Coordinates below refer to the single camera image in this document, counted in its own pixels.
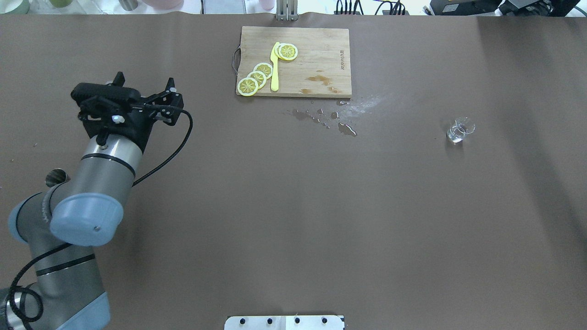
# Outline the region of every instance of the metal plate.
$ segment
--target metal plate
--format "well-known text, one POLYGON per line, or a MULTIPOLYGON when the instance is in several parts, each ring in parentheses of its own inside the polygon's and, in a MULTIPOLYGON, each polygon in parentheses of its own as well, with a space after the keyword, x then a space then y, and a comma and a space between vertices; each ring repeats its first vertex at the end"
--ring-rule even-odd
POLYGON ((344 330, 345 317, 338 315, 232 316, 224 330, 344 330))
POLYGON ((246 14, 244 0, 204 0, 204 14, 246 14))

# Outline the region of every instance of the cup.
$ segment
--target cup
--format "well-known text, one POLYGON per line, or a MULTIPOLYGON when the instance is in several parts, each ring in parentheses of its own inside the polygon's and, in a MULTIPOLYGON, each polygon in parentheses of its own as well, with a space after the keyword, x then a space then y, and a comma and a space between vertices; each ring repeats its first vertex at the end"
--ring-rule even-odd
POLYGON ((468 117, 459 117, 454 120, 454 124, 446 132, 446 137, 453 142, 459 143, 475 131, 475 123, 468 117))
POLYGON ((73 0, 49 0, 55 8, 64 8, 72 4, 73 0))
POLYGON ((0 0, 0 14, 26 14, 30 7, 29 0, 0 0))
POLYGON ((171 9, 177 7, 183 0, 144 0, 143 2, 155 9, 171 9))
POLYGON ((259 0, 259 4, 264 10, 270 11, 275 7, 275 0, 259 0))

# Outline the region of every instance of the cutting board handle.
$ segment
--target cutting board handle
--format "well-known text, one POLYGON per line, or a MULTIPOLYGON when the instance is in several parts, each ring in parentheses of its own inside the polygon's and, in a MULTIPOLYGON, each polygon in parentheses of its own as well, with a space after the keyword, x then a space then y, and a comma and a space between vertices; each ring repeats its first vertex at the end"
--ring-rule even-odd
POLYGON ((241 45, 238 45, 234 54, 232 54, 232 69, 234 70, 234 74, 238 76, 238 68, 241 66, 241 45))

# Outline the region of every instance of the yellow plastic knife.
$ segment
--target yellow plastic knife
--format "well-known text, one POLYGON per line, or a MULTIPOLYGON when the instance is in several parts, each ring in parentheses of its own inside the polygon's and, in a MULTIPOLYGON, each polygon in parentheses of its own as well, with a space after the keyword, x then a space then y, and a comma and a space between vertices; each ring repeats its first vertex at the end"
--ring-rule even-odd
POLYGON ((271 90, 274 92, 277 92, 277 90, 279 89, 279 76, 277 74, 277 62, 279 61, 279 58, 275 53, 275 48, 278 46, 279 41, 273 45, 273 48, 271 48, 271 56, 269 57, 271 63, 273 63, 273 75, 271 76, 271 90))

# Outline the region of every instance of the small glass cup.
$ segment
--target small glass cup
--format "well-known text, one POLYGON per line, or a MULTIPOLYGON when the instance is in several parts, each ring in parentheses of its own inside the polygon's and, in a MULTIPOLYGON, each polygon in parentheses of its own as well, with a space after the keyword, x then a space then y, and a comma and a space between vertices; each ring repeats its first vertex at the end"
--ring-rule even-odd
POLYGON ((275 7, 275 0, 259 0, 261 7, 266 10, 270 11, 275 7))
POLYGON ((459 143, 475 131, 475 123, 467 117, 459 117, 446 132, 446 136, 453 143, 459 143))

